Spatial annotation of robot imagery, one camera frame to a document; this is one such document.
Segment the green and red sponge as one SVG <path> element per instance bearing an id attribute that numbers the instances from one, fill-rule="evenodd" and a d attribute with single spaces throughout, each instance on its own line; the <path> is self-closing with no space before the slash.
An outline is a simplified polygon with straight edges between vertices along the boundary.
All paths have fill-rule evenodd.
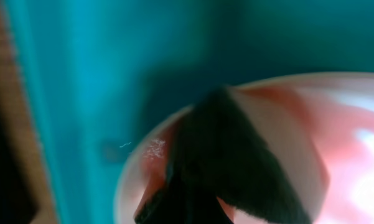
<path id="1" fill-rule="evenodd" d="M 222 87 L 197 104 L 173 131 L 164 178 L 146 189 L 134 221 L 232 223 L 241 210 L 268 223 L 314 222 L 329 176 L 278 93 Z"/>

